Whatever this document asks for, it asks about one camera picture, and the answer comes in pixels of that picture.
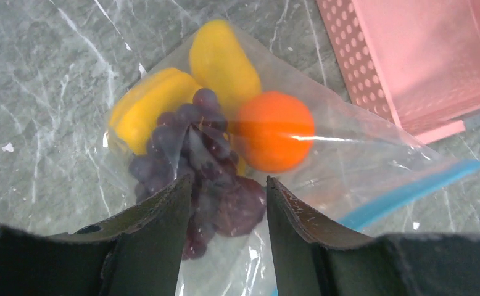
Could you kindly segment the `dark red grape bunch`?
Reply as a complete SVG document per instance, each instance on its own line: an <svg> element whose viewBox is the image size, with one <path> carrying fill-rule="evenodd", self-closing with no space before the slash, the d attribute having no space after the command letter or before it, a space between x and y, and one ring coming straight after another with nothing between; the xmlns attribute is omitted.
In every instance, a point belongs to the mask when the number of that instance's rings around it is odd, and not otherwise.
<svg viewBox="0 0 480 296"><path fill-rule="evenodd" d="M132 157L128 171L137 181L136 202L153 196L172 181L189 176L191 206L181 259L202 257L214 237L218 194L232 183L238 156L226 134L227 119L218 96L209 88L196 91L192 102L157 118L146 141L146 154Z"/></svg>

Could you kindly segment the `dark red date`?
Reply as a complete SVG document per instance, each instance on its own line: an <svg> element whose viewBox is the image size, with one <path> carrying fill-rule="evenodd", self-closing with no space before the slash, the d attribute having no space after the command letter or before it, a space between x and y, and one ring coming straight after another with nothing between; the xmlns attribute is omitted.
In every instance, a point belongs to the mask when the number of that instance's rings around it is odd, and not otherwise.
<svg viewBox="0 0 480 296"><path fill-rule="evenodd" d="M230 187L220 191L213 223L217 233L226 237L250 234L263 220L266 192L257 181L236 176Z"/></svg>

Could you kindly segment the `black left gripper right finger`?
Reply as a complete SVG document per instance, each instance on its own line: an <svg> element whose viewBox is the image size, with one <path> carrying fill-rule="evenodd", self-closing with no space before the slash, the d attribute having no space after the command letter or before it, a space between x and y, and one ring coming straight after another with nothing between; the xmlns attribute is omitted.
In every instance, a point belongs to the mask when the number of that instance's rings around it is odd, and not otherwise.
<svg viewBox="0 0 480 296"><path fill-rule="evenodd" d="M370 237L267 178L279 295L480 295L480 234Z"/></svg>

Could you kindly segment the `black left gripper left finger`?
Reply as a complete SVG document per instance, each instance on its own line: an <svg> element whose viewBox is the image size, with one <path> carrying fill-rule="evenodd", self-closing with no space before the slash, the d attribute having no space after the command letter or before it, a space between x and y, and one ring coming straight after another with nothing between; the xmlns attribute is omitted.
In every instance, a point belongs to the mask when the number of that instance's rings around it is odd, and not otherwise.
<svg viewBox="0 0 480 296"><path fill-rule="evenodd" d="M0 224L0 295L174 295L191 178L76 233Z"/></svg>

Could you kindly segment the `clear zip top bag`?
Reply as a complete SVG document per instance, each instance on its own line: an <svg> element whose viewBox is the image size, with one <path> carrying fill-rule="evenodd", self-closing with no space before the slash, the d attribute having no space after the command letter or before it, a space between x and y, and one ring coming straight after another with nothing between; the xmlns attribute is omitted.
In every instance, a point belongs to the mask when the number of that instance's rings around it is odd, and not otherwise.
<svg viewBox="0 0 480 296"><path fill-rule="evenodd" d="M193 178L176 295L281 295L266 178L359 230L480 169L445 157L208 21L106 114L103 161L138 202Z"/></svg>

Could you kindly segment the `yellow bell pepper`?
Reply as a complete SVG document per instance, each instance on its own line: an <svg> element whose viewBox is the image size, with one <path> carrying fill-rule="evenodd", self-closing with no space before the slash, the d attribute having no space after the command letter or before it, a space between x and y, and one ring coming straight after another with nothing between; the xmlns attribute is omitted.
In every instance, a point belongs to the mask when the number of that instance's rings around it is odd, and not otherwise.
<svg viewBox="0 0 480 296"><path fill-rule="evenodd" d="M166 68L142 79L112 108L109 126L136 155L146 154L146 141L164 112L192 101L202 86L188 73Z"/></svg>

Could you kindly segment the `yellow mango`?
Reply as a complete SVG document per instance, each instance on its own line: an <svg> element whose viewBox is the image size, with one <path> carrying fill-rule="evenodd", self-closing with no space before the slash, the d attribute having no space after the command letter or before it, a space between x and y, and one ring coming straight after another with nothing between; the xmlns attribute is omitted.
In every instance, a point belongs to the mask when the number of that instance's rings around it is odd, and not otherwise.
<svg viewBox="0 0 480 296"><path fill-rule="evenodd" d="M196 32L189 64L196 81L217 95L228 119L262 92L259 74L226 20L209 21Z"/></svg>

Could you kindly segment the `orange fruit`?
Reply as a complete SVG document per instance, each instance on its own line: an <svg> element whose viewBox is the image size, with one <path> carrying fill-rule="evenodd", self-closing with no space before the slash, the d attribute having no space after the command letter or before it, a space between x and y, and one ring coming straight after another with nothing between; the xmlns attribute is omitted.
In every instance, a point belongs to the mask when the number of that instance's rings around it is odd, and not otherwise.
<svg viewBox="0 0 480 296"><path fill-rule="evenodd" d="M305 160L313 145L315 122L310 109L283 92L263 92L247 101L234 123L242 157L259 171L289 171Z"/></svg>

